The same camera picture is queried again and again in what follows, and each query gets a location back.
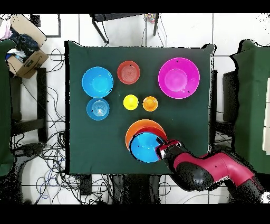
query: dark green tablecloth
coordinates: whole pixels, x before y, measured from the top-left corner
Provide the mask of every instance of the dark green tablecloth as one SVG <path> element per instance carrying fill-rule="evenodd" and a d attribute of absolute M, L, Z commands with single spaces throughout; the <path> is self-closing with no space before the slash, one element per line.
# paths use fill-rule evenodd
<path fill-rule="evenodd" d="M 245 40 L 236 59 L 239 110 L 235 122 L 235 149 L 259 173 L 270 174 L 270 155 L 262 150 L 270 48 Z"/>
<path fill-rule="evenodd" d="M 6 63 L 6 54 L 14 47 L 12 40 L 0 41 L 0 176 L 10 171 L 14 160 L 10 151 L 11 88 Z"/>
<path fill-rule="evenodd" d="M 131 124 L 140 119 L 158 122 L 168 138 L 182 140 L 195 155 L 207 153 L 208 102 L 210 87 L 210 55 L 213 45 L 204 49 L 184 48 L 87 48 L 68 42 L 70 68 L 70 173 L 170 173 L 163 161 L 142 163 L 135 160 L 125 145 Z M 184 57 L 199 69 L 197 91 L 186 99 L 167 97 L 159 88 L 158 73 L 169 59 Z M 118 66 L 126 60 L 136 62 L 141 71 L 139 80 L 125 85 L 117 77 Z M 86 113 L 91 100 L 82 89 L 82 77 L 91 67 L 109 70 L 114 78 L 112 92 L 105 97 L 110 105 L 108 117 L 94 121 Z M 126 110 L 123 99 L 128 94 L 138 97 L 140 104 Z M 158 99 L 158 108 L 147 112 L 142 107 L 146 96 Z"/>

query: small yellow bowl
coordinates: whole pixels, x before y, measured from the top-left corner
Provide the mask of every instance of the small yellow bowl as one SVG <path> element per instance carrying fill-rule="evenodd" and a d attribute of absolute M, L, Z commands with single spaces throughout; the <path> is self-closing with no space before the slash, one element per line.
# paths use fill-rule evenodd
<path fill-rule="evenodd" d="M 139 104 L 139 101 L 137 99 L 136 96 L 134 95 L 127 95 L 125 98 L 124 98 L 124 107 L 125 109 L 127 110 L 134 110 L 137 108 L 138 104 Z"/>
<path fill-rule="evenodd" d="M 158 107 L 158 101 L 155 97 L 146 97 L 143 100 L 142 106 L 146 111 L 152 112 Z"/>

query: large blue bowl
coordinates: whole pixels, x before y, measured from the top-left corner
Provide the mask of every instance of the large blue bowl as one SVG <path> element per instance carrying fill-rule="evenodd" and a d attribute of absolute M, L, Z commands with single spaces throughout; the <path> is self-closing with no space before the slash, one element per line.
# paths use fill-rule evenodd
<path fill-rule="evenodd" d="M 110 106 L 104 99 L 91 99 L 86 107 L 86 112 L 93 120 L 103 120 L 107 117 Z"/>
<path fill-rule="evenodd" d="M 112 87 L 113 77 L 105 68 L 93 67 L 82 77 L 82 88 L 90 97 L 105 97 L 112 91 Z"/>
<path fill-rule="evenodd" d="M 131 139 L 129 151 L 137 160 L 145 163 L 152 163 L 159 160 L 156 147 L 160 144 L 157 135 L 150 132 L 142 132 Z"/>

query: tiled floor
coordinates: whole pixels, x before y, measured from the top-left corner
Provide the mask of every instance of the tiled floor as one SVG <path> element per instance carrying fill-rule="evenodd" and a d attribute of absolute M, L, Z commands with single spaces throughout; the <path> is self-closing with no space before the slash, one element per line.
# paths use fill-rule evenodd
<path fill-rule="evenodd" d="M 47 38 L 43 44 L 42 50 L 47 53 L 51 60 L 48 59 L 43 67 L 47 71 L 52 70 L 59 62 L 60 65 L 64 59 L 64 41 L 71 40 L 83 46 L 104 46 L 104 43 L 97 31 L 91 23 L 91 18 L 88 14 L 61 14 L 61 37 L 60 38 Z M 236 53 L 238 44 L 243 39 L 253 39 L 261 45 L 267 45 L 270 42 L 270 18 L 267 14 L 162 14 L 161 15 L 164 28 L 167 33 L 167 46 L 168 47 L 197 47 L 201 48 L 203 45 L 213 43 L 217 46 L 215 53 L 215 69 L 218 70 L 218 95 L 217 95 L 217 110 L 223 111 L 223 90 L 222 90 L 222 75 L 226 72 L 233 71 L 235 65 L 229 58 L 230 54 Z M 48 30 L 44 27 L 55 26 L 54 23 L 58 21 L 52 20 L 43 23 L 43 31 Z M 102 23 L 98 23 L 98 27 L 103 32 Z M 145 46 L 145 36 L 142 41 L 142 34 L 145 28 L 143 16 L 134 16 L 122 18 L 113 21 L 104 22 L 104 27 L 107 36 L 110 40 L 110 47 L 115 46 Z M 158 24 L 158 30 L 162 42 L 165 44 L 165 33 L 161 24 Z M 147 23 L 147 46 L 160 47 L 162 43 L 159 36 L 153 36 L 153 24 Z M 23 80 L 29 92 L 36 98 L 36 76 L 30 80 Z M 50 72 L 47 74 L 47 85 L 58 93 L 57 110 L 61 116 L 65 115 L 65 66 L 60 70 Z M 56 93 L 52 89 L 48 89 L 54 99 Z M 53 122 L 58 120 L 54 111 L 54 100 L 52 96 L 48 95 L 48 127 Z M 26 88 L 22 86 L 22 116 L 23 119 L 36 118 L 36 102 L 28 93 Z M 217 113 L 217 119 L 222 120 L 222 114 Z M 65 130 L 64 122 L 56 122 L 57 130 Z M 49 128 L 49 135 L 56 132 L 55 126 Z M 37 132 L 32 131 L 25 134 L 25 138 L 21 143 L 26 144 L 30 142 L 37 142 Z M 51 144 L 56 142 L 56 137 L 50 140 Z M 35 158 L 27 163 L 22 179 L 22 190 L 24 198 L 29 198 L 35 202 L 40 194 L 37 190 L 43 192 L 43 182 L 40 180 L 40 186 L 36 187 L 36 182 L 39 177 L 48 175 L 48 166 L 41 158 Z M 93 181 L 100 179 L 100 175 L 93 175 Z M 165 176 L 161 177 L 160 182 L 165 181 Z M 162 184 L 160 187 L 161 203 L 226 203 L 228 201 L 229 193 L 225 186 L 221 186 L 215 191 L 208 192 L 186 192 L 176 186 L 169 176 L 166 176 L 166 182 L 170 184 Z M 94 184 L 94 191 L 100 191 L 100 184 L 98 181 Z M 72 192 L 61 189 L 59 186 L 47 187 L 43 197 L 39 200 L 39 204 L 51 204 L 53 198 L 58 193 L 58 198 L 54 198 L 53 204 L 78 204 L 79 202 L 72 195 Z M 104 192 L 102 199 L 107 201 L 108 194 Z"/>

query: cardboard box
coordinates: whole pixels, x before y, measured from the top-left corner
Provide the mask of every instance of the cardboard box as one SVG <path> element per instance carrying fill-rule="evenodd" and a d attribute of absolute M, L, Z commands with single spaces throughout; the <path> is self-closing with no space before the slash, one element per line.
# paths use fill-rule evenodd
<path fill-rule="evenodd" d="M 34 41 L 38 43 L 38 46 L 41 47 L 42 44 L 46 41 L 46 36 L 37 28 L 33 23 L 31 23 L 24 15 L 13 15 L 11 17 L 11 26 L 19 34 L 27 34 Z M 39 49 L 35 51 L 25 63 L 21 63 L 17 58 L 11 56 L 7 61 L 9 64 L 10 71 L 16 76 L 29 79 L 31 78 L 36 69 L 39 68 L 46 60 L 48 56 Z"/>

